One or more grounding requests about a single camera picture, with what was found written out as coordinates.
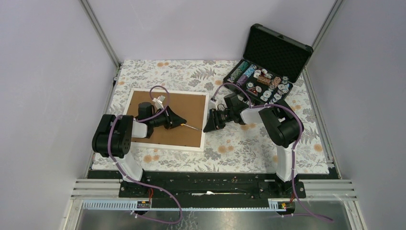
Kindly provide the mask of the yellow handled screwdriver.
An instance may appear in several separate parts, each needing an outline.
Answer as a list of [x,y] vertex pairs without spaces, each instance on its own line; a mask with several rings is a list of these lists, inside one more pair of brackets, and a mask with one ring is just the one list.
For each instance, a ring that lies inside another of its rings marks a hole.
[[196,127],[190,126],[188,124],[181,124],[181,126],[188,127],[188,128],[194,129],[194,130],[202,130],[201,128],[196,128]]

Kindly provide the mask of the white picture frame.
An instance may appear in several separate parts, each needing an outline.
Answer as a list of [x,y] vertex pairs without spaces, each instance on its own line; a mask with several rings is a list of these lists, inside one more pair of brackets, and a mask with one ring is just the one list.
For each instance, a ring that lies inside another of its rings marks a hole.
[[132,145],[145,149],[202,152],[205,143],[203,128],[208,117],[208,102],[209,93],[207,92],[169,90],[169,107],[172,111],[186,119],[186,124],[202,130],[194,130],[185,126],[165,129],[160,126],[154,128],[150,138],[132,138]]

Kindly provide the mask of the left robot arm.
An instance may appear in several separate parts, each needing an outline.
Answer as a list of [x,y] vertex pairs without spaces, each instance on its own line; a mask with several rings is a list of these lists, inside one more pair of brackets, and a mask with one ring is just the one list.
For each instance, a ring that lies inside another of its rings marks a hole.
[[111,158],[123,180],[132,182],[130,191],[142,197],[147,194],[149,185],[141,179],[143,168],[133,157],[127,156],[132,138],[150,138],[156,127],[173,129],[186,123],[186,119],[168,106],[156,109],[150,102],[142,102],[136,117],[104,114],[93,136],[92,149],[102,157]]

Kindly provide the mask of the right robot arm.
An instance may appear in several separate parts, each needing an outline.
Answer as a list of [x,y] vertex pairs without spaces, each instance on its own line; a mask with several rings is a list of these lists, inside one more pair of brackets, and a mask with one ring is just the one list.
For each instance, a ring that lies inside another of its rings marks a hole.
[[263,124],[270,139],[277,146],[278,164],[276,175],[280,181],[275,183],[275,193],[287,197],[293,192],[293,180],[297,175],[295,168],[294,147],[304,130],[303,123],[284,99],[267,105],[250,107],[238,98],[235,93],[225,98],[226,107],[223,110],[211,108],[204,133],[223,129],[228,122],[240,125]]

